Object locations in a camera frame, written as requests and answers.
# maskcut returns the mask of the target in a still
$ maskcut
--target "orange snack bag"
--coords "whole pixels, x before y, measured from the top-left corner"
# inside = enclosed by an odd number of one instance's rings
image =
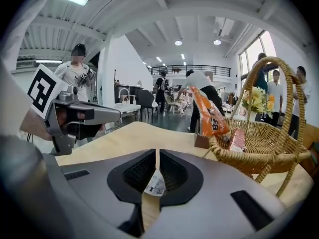
[[[213,136],[229,132],[229,127],[216,105],[203,96],[199,89],[191,86],[193,97],[199,109],[200,134]]]

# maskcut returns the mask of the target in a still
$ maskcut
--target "backpack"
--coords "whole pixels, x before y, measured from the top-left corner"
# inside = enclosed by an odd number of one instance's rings
[[[161,82],[160,89],[162,91],[168,90],[168,80],[165,78],[162,78],[162,79],[163,81]]]

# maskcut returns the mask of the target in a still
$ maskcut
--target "chair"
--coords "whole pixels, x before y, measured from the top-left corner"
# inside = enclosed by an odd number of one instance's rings
[[[174,99],[169,96],[167,93],[164,93],[165,101],[167,102],[167,111],[169,112],[172,108],[176,108],[176,110],[173,110],[174,112],[178,112],[180,109],[180,104],[175,103]]]
[[[139,91],[139,100],[138,100],[138,104],[141,106],[141,120],[143,118],[142,116],[142,113],[143,113],[143,110],[144,110],[144,117],[146,118],[146,111],[145,111],[145,108],[148,109],[148,118],[149,118],[149,109],[152,109],[152,123],[153,123],[153,112],[154,112],[154,109],[156,109],[156,119],[159,118],[159,110],[158,110],[158,107],[159,106],[156,106],[156,107],[153,107],[152,104],[155,100],[155,97],[152,95],[152,93],[148,90],[140,90]]]

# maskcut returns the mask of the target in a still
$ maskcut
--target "wooden table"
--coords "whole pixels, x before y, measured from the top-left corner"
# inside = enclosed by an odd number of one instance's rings
[[[194,135],[192,133],[175,132],[143,122],[133,122],[75,149],[71,155],[58,156],[56,159],[59,165],[70,165],[104,160],[151,148],[157,150],[161,148],[170,149],[195,156],[203,156],[207,151],[194,147]],[[207,158],[216,160],[212,153],[208,154]],[[159,167],[158,161],[159,154],[157,153],[157,168]],[[269,174],[261,185],[276,194],[285,176],[286,173]],[[304,199],[312,185],[313,181],[309,174],[298,165],[280,200],[288,207]],[[159,198],[143,194],[142,212],[144,226],[147,229],[160,214]]]

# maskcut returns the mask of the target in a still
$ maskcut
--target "snack package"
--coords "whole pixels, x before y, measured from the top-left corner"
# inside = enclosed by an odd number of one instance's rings
[[[207,97],[203,96],[198,88],[194,86],[191,86],[190,88],[193,91],[193,97],[199,109],[199,133],[202,136],[227,133],[229,131],[228,124],[216,105]]]
[[[244,152],[245,149],[245,132],[241,129],[236,129],[231,140],[229,150]]]

